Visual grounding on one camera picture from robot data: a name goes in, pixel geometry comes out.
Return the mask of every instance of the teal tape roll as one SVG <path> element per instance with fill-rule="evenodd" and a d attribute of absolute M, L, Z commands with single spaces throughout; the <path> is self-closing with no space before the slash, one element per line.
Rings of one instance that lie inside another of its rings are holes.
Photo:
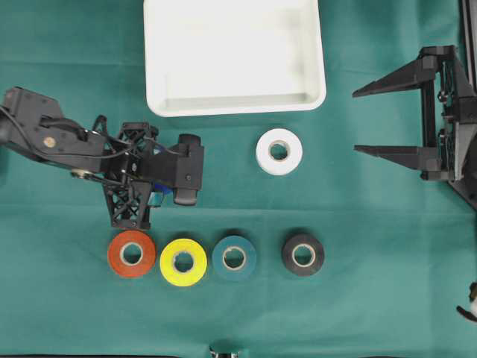
<path fill-rule="evenodd" d="M 238 251 L 243 256 L 243 261 L 236 266 L 227 265 L 225 260 L 227 253 L 231 251 Z M 214 247 L 212 264 L 215 272 L 225 280 L 245 280 L 255 270 L 256 251 L 247 239 L 241 236 L 228 236 Z"/>

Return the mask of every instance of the cable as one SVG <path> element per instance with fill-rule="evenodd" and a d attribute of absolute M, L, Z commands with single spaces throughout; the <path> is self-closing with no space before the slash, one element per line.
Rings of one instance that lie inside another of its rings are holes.
<path fill-rule="evenodd" d="M 27 143 L 29 149 L 31 151 L 34 151 L 34 148 L 30 143 L 30 140 L 28 139 L 27 134 L 23 130 L 22 126 L 7 112 L 6 109 L 3 108 L 3 106 L 0 106 L 0 111 L 3 112 L 3 114 L 6 115 L 6 117 L 13 123 L 20 135 L 23 137 L 23 140 Z"/>
<path fill-rule="evenodd" d="M 23 140 L 26 142 L 28 148 L 38 157 L 78 157 L 78 158 L 89 158 L 89 159 L 113 159 L 116 157 L 120 157 L 123 154 L 126 154 L 129 151 L 132 151 L 135 149 L 139 143 L 136 142 L 133 145 L 130 145 L 126 149 L 122 151 L 118 151 L 114 154 L 109 154 L 109 155 L 88 155 L 88 154 L 69 154 L 69 153 L 62 153 L 62 154 L 49 154 L 45 153 L 44 151 L 39 150 L 38 148 L 35 148 L 30 139 L 28 138 L 28 135 L 25 133 L 23 130 L 22 126 L 16 121 L 16 119 L 13 118 L 12 115 L 10 115 L 6 109 L 4 109 L 2 106 L 0 106 L 0 111 L 3 112 L 4 115 L 13 123 L 13 125 L 16 127 L 20 135 L 22 136 Z M 141 139 L 141 136 L 136 136 L 134 137 L 133 141 L 137 141 L 138 139 Z"/>

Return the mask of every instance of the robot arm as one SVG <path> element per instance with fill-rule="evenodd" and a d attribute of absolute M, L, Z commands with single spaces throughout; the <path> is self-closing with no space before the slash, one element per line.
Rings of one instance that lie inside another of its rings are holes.
<path fill-rule="evenodd" d="M 0 106 L 0 145 L 101 183 L 113 227 L 149 229 L 149 198 L 164 188 L 172 190 L 176 204 L 197 202 L 200 137 L 181 134 L 176 145 L 165 148 L 158 135 L 147 122 L 126 122 L 112 137 L 104 116 L 88 131 L 66 119 L 54 99 L 19 87 L 8 90 Z"/>

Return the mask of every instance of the orange tape roll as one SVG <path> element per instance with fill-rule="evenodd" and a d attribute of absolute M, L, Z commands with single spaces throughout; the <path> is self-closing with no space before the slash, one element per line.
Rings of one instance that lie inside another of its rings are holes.
<path fill-rule="evenodd" d="M 139 259 L 132 263 L 124 256 L 130 246 L 139 249 Z M 107 250 L 107 261 L 113 271 L 124 278 L 137 278 L 147 274 L 156 262 L 156 245 L 141 231 L 126 230 L 117 235 Z"/>

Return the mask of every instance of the metal rod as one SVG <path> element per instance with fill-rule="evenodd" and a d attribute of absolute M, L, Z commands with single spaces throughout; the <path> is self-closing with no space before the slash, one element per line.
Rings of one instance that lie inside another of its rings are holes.
<path fill-rule="evenodd" d="M 435 100 L 434 82 L 428 81 L 420 89 L 423 112 L 423 146 L 437 147 L 435 133 Z"/>

